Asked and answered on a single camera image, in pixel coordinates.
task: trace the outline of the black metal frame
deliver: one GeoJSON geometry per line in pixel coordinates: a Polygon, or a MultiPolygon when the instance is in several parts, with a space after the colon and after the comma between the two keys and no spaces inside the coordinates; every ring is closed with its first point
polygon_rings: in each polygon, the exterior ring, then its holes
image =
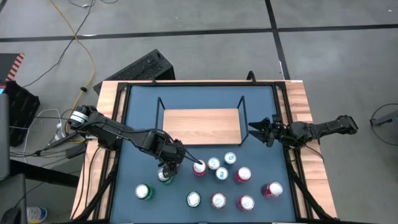
{"type": "MultiPolygon", "coordinates": [[[[241,106],[241,103],[243,105],[243,117],[244,117],[244,127],[245,127],[245,130],[246,130],[246,135],[243,137],[243,140],[239,144],[225,144],[225,145],[242,146],[242,144],[245,142],[245,140],[249,137],[248,116],[246,114],[246,103],[244,101],[244,96],[242,96],[241,99],[239,100],[238,106],[236,107],[237,109],[239,109],[239,106],[241,106]]],[[[166,110],[161,97],[158,97],[157,98],[157,106],[156,106],[156,117],[155,117],[155,128],[156,129],[158,129],[160,105],[162,105],[163,110],[166,110]]]]}
{"type": "MultiPolygon", "coordinates": [[[[273,97],[274,97],[274,103],[275,103],[275,109],[278,115],[282,115],[281,113],[281,108],[280,108],[280,103],[279,103],[279,97],[278,97],[278,92],[277,90],[280,90],[282,92],[282,96],[284,99],[284,105],[286,108],[286,113],[287,113],[287,117],[288,117],[288,122],[291,123],[292,122],[292,114],[290,111],[290,106],[289,106],[289,101],[287,99],[287,92],[286,92],[286,85],[284,81],[280,81],[280,82],[257,82],[254,74],[251,75],[249,73],[248,75],[248,80],[252,80],[252,82],[181,82],[181,83],[156,83],[156,82],[148,82],[148,83],[119,83],[118,84],[118,92],[116,93],[116,99],[115,99],[115,105],[114,105],[114,109],[113,109],[113,117],[116,117],[116,113],[117,110],[119,108],[119,102],[120,102],[120,92],[123,89],[126,89],[126,96],[124,98],[124,108],[123,108],[123,112],[122,112],[122,123],[124,124],[126,121],[126,113],[128,111],[128,102],[130,99],[130,94],[131,94],[131,88],[134,86],[270,86],[272,87],[272,93],[273,93],[273,97]]],[[[116,151],[116,155],[114,158],[114,164],[116,164],[116,167],[118,167],[119,164],[119,158],[120,158],[120,152],[116,151]]],[[[285,157],[285,162],[290,162],[290,155],[288,152],[287,148],[284,148],[284,157],[285,157]]],[[[298,157],[296,156],[296,161],[300,161],[297,163],[297,169],[299,171],[299,176],[301,181],[303,181],[303,183],[305,184],[305,177],[303,175],[303,167],[302,167],[302,163],[301,163],[301,159],[298,155],[298,157]]],[[[108,162],[104,162],[104,164],[106,164],[106,166],[104,165],[103,168],[107,168],[108,167],[108,162]]],[[[107,169],[103,169],[101,171],[101,176],[104,177],[106,176],[107,173],[107,169]]],[[[288,174],[289,176],[289,185],[290,185],[290,193],[292,196],[292,202],[293,202],[293,208],[294,208],[294,213],[295,213],[295,218],[296,220],[301,218],[300,215],[300,208],[299,208],[299,201],[297,198],[297,194],[296,194],[296,189],[295,189],[295,184],[294,181],[292,180],[291,176],[288,174]]],[[[115,190],[115,185],[116,185],[116,181],[117,181],[117,172],[116,172],[116,178],[112,181],[110,189],[109,189],[109,197],[108,197],[108,203],[106,205],[106,215],[105,215],[105,219],[109,220],[111,217],[111,212],[112,212],[112,207],[113,207],[113,195],[114,195],[114,190],[115,190]]],[[[307,215],[308,217],[312,217],[312,211],[311,208],[309,207],[308,203],[305,204],[305,208],[307,211],[307,215]]]]}

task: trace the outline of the red soda can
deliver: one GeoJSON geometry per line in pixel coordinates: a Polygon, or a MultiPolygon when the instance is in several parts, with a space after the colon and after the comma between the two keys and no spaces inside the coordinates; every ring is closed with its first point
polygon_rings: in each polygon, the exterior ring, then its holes
{"type": "Polygon", "coordinates": [[[206,162],[203,160],[199,160],[201,164],[199,163],[194,163],[192,165],[193,173],[199,177],[203,176],[206,174],[207,171],[207,165],[206,162]]]}
{"type": "Polygon", "coordinates": [[[282,192],[283,192],[283,188],[282,188],[281,184],[278,182],[275,182],[275,181],[264,185],[261,189],[261,194],[265,198],[279,197],[282,195],[282,192]]]}
{"type": "Polygon", "coordinates": [[[210,198],[211,206],[215,209],[222,209],[226,204],[225,196],[221,193],[215,193],[210,198]]]}
{"type": "Polygon", "coordinates": [[[235,173],[235,182],[237,184],[246,183],[251,178],[251,171],[247,167],[239,168],[235,173]]]}
{"type": "Polygon", "coordinates": [[[254,199],[248,195],[242,195],[236,202],[236,206],[240,211],[250,212],[254,208],[254,199]]]}

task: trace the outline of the white cable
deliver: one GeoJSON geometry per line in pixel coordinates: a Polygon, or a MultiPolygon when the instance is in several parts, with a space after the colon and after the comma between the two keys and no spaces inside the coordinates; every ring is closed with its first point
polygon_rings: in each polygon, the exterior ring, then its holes
{"type": "Polygon", "coordinates": [[[47,110],[42,110],[42,111],[36,116],[36,118],[33,120],[32,124],[30,124],[30,126],[29,126],[29,128],[28,128],[28,130],[27,130],[26,138],[25,138],[25,146],[24,146],[23,155],[25,155],[25,150],[26,150],[26,145],[27,145],[27,138],[28,138],[28,136],[29,136],[30,128],[31,128],[32,125],[35,123],[37,117],[40,116],[43,112],[46,112],[46,111],[56,111],[56,112],[58,113],[58,117],[60,118],[60,123],[61,123],[61,114],[60,114],[60,112],[59,112],[58,109],[47,109],[47,110]]]}

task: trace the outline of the black box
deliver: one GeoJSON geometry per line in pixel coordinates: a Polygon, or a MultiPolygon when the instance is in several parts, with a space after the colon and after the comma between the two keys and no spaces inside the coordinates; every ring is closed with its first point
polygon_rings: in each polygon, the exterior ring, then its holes
{"type": "MultiPolygon", "coordinates": [[[[157,50],[153,50],[106,80],[175,80],[173,65],[157,50]]],[[[95,85],[99,95],[102,82],[95,85]]]]}
{"type": "MultiPolygon", "coordinates": [[[[9,98],[9,125],[29,128],[40,106],[39,97],[34,96],[15,81],[5,82],[3,85],[5,85],[3,93],[6,93],[9,98]]],[[[26,133],[26,129],[10,128],[10,146],[22,144],[26,133]]]]}

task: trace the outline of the table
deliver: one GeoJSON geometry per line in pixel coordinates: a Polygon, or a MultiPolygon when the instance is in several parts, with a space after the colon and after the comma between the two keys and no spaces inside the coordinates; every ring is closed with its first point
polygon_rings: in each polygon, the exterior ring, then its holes
{"type": "MultiPolygon", "coordinates": [[[[131,81],[130,83],[150,83],[151,81],[131,81]]],[[[250,80],[189,80],[189,81],[175,81],[175,80],[164,80],[164,81],[157,81],[157,83],[195,83],[195,82],[208,82],[208,83],[221,83],[221,82],[251,82],[250,80]]],[[[273,82],[269,80],[258,80],[257,82],[273,82]]],[[[305,122],[312,122],[312,116],[310,113],[310,108],[307,101],[307,96],[305,94],[305,89],[302,81],[286,81],[285,82],[286,89],[287,89],[287,96],[289,98],[289,105],[290,110],[292,113],[292,118],[294,121],[305,121],[305,122]]],[[[101,93],[99,95],[99,100],[97,104],[97,109],[101,113],[103,113],[107,117],[112,117],[114,111],[114,102],[116,99],[116,92],[118,87],[118,81],[106,81],[103,82],[103,88],[101,89],[101,93]]],[[[124,95],[126,94],[125,91],[122,91],[120,96],[121,100],[118,105],[116,120],[121,120],[121,115],[124,106],[124,95]]],[[[284,109],[285,101],[282,97],[282,94],[278,94],[279,96],[279,103],[281,107],[282,117],[284,121],[287,121],[286,111],[284,109]]],[[[311,142],[308,144],[310,147],[319,150],[318,144],[316,142],[311,142]]],[[[85,169],[82,171],[85,172],[84,176],[84,185],[82,185],[82,177],[77,188],[75,203],[73,205],[73,210],[75,211],[77,207],[77,211],[74,217],[78,216],[84,209],[84,204],[86,203],[86,194],[88,196],[88,201],[92,199],[94,194],[98,189],[98,184],[101,178],[101,171],[104,164],[104,156],[105,151],[99,150],[95,157],[93,158],[93,154],[97,149],[97,142],[96,140],[92,140],[89,142],[86,152],[86,159],[85,163],[90,164],[93,160],[92,168],[91,168],[91,175],[90,175],[90,188],[88,189],[88,166],[85,166],[85,169]]],[[[294,160],[295,156],[293,154],[290,155],[291,159],[294,160]]],[[[114,153],[110,154],[109,160],[112,161],[114,158],[114,153]]],[[[335,207],[333,204],[333,199],[331,197],[331,192],[328,184],[328,179],[325,172],[325,167],[323,165],[322,159],[319,158],[318,155],[314,154],[311,150],[303,148],[301,153],[301,160],[303,166],[303,172],[305,174],[305,180],[307,182],[307,187],[312,195],[315,197],[317,202],[325,209],[327,213],[332,216],[336,216],[335,207]]],[[[112,162],[108,163],[107,171],[109,172],[111,168],[112,162]]],[[[308,217],[308,214],[305,210],[304,199],[299,192],[299,189],[296,189],[297,197],[298,197],[298,205],[300,209],[300,216],[302,218],[308,217]]],[[[98,209],[98,218],[104,218],[106,216],[106,205],[108,202],[108,194],[109,189],[103,195],[101,205],[98,209]]]]}

